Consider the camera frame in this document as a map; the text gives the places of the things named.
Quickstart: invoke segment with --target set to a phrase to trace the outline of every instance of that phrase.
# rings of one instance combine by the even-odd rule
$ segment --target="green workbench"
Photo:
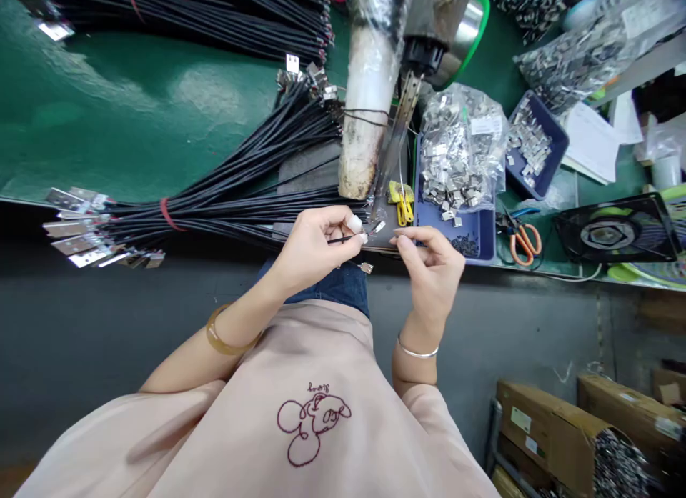
[[[329,80],[347,80],[349,31],[332,12],[336,47]],[[527,85],[512,63],[522,53],[510,19],[491,11],[479,49],[460,77],[509,115]],[[40,32],[15,0],[0,0],[0,199],[41,202],[55,186],[152,201],[183,189],[222,161],[269,113],[283,63],[135,33],[77,35],[62,46]],[[557,208],[639,194],[642,170],[623,153],[617,184],[601,186],[561,169],[549,196]],[[502,195],[509,209],[520,199]],[[579,276],[551,232],[543,203],[531,222],[548,239],[540,271]],[[509,249],[499,240],[502,258]]]

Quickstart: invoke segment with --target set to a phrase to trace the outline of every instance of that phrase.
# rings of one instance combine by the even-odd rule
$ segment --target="bracelet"
[[[406,354],[412,355],[413,357],[416,357],[418,359],[431,359],[432,357],[435,357],[436,354],[438,353],[438,347],[436,347],[436,349],[433,352],[431,352],[430,354],[418,354],[418,353],[411,352],[410,350],[408,350],[407,348],[405,348],[402,345],[402,341],[400,341],[400,332],[398,332],[398,346],[400,346],[400,349],[403,352],[405,352]]]
[[[220,308],[218,308],[216,311],[212,313],[212,315],[209,317],[207,320],[207,325],[205,325],[205,332],[207,333],[207,340],[211,344],[212,348],[217,350],[219,353],[224,354],[224,355],[243,355],[245,352],[247,352],[249,349],[251,349],[257,342],[259,341],[259,338],[262,337],[262,333],[260,332],[257,337],[255,337],[250,344],[247,344],[244,347],[233,347],[230,344],[226,344],[224,341],[222,341],[219,336],[217,335],[217,332],[214,330],[214,320],[219,316],[219,313],[226,309],[228,306],[231,304],[224,304]]]

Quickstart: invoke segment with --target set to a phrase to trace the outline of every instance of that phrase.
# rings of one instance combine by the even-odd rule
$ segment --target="metal bowl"
[[[486,29],[489,12],[488,0],[469,0],[450,51],[443,55],[438,71],[427,79],[434,89],[442,91],[467,67]]]

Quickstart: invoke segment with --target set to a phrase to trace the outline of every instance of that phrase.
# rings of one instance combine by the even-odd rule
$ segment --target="cartoon embroidery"
[[[305,405],[285,402],[279,408],[277,424],[287,434],[297,432],[288,446],[288,461],[295,467],[312,462],[319,453],[319,436],[335,427],[340,417],[349,418],[350,408],[339,397],[323,392]]]

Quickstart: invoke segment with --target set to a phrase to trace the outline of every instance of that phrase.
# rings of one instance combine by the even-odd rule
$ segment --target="woman's left hand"
[[[345,205],[307,209],[298,214],[281,253],[265,277],[273,278],[285,298],[315,285],[362,248],[362,236],[346,226],[353,216]],[[354,235],[340,243],[330,239]]]

